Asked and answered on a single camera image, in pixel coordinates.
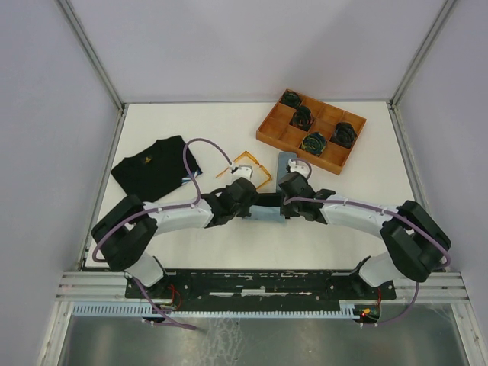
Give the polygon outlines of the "light blue cloth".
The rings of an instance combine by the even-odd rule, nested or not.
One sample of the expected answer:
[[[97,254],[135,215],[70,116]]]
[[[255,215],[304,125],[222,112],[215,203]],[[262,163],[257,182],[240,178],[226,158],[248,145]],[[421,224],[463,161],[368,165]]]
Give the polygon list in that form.
[[[285,218],[281,215],[280,207],[264,207],[253,205],[249,208],[247,220],[263,220],[283,223]]]

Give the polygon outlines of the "orange sunglasses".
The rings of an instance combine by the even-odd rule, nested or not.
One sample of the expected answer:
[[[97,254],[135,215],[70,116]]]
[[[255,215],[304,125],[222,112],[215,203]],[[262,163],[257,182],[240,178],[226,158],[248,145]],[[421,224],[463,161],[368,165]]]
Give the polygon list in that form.
[[[227,166],[223,171],[216,175],[216,178],[224,181],[226,184],[235,182],[236,180],[233,180],[231,176],[231,168],[237,165],[250,165],[253,168],[252,179],[250,182],[255,186],[258,193],[265,193],[267,191],[273,181],[272,174],[248,151],[244,151],[238,155],[232,161],[231,165]]]

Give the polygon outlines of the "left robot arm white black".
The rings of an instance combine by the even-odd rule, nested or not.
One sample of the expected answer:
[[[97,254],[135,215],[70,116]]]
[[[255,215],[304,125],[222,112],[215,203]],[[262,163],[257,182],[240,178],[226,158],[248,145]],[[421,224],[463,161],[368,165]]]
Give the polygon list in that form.
[[[101,253],[111,271],[129,274],[151,297],[161,297],[169,288],[169,280],[163,266],[146,251],[153,237],[225,225],[234,217],[245,216],[257,198],[254,184],[245,178],[203,194],[196,204],[181,202],[160,207],[128,195],[91,230],[97,243],[93,259]]]

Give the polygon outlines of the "black glasses case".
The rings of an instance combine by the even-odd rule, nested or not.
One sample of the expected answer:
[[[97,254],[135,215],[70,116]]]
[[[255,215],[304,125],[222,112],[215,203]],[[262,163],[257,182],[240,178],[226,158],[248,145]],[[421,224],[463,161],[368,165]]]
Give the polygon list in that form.
[[[280,207],[281,209],[281,193],[262,193],[258,194],[258,198],[254,205],[264,207]]]

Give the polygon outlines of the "grey-blue glasses case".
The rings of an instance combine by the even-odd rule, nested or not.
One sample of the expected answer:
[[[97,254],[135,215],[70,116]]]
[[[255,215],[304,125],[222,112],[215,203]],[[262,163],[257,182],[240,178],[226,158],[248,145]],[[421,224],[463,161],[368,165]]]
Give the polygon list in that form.
[[[280,152],[278,154],[278,164],[276,173],[276,192],[281,192],[278,182],[288,173],[288,161],[290,159],[297,158],[297,154],[294,152]]]

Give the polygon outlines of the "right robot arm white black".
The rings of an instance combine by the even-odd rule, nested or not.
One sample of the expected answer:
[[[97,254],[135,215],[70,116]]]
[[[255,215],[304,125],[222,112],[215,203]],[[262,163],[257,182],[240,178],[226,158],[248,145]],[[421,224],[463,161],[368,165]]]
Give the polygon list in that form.
[[[332,190],[314,191],[298,172],[287,173],[278,186],[283,207],[305,220],[345,226],[381,239],[385,252],[364,259],[351,277],[351,292],[367,298],[382,284],[406,277],[417,283],[451,264],[451,241],[415,201],[382,206],[352,201]]]

